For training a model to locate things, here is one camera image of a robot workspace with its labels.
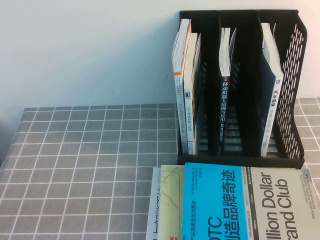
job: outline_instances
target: white wall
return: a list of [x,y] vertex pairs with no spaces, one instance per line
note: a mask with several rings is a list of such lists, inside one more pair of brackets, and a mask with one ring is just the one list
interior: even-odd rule
[[285,8],[300,9],[308,28],[299,96],[320,96],[320,86],[309,88],[319,85],[319,17],[311,13],[320,7],[309,1],[0,1],[0,158],[26,107],[175,102],[179,10]]

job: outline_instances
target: perforated side panel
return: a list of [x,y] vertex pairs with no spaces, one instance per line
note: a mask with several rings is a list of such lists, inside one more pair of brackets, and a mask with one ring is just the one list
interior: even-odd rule
[[290,159],[304,157],[304,149],[294,120],[295,100],[307,42],[307,31],[299,21],[291,35],[286,60],[282,65],[284,77],[276,116],[286,157]]

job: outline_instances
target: light green book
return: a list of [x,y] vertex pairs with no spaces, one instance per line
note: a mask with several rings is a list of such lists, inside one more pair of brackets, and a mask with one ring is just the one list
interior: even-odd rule
[[158,240],[180,240],[185,181],[184,165],[162,165]]

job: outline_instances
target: desk organizer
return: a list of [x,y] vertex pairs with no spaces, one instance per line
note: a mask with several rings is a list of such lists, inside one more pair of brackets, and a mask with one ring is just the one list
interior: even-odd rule
[[[195,10],[181,11],[191,19],[192,32],[201,33],[202,63],[206,63],[204,127],[197,156],[183,155],[179,138],[178,164],[206,162],[248,167],[300,169],[304,148],[294,119],[294,106],[307,43],[307,30],[297,10]],[[261,23],[270,23],[283,71],[283,83],[267,157],[261,156],[260,59]],[[225,145],[219,144],[220,82],[219,45],[221,27],[236,28],[234,69],[236,91],[230,88]]]

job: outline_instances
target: gray checkered tablecloth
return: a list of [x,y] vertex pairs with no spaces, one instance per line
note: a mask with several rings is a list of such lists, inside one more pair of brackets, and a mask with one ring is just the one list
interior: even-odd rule
[[0,240],[143,240],[175,104],[26,108],[0,170]]

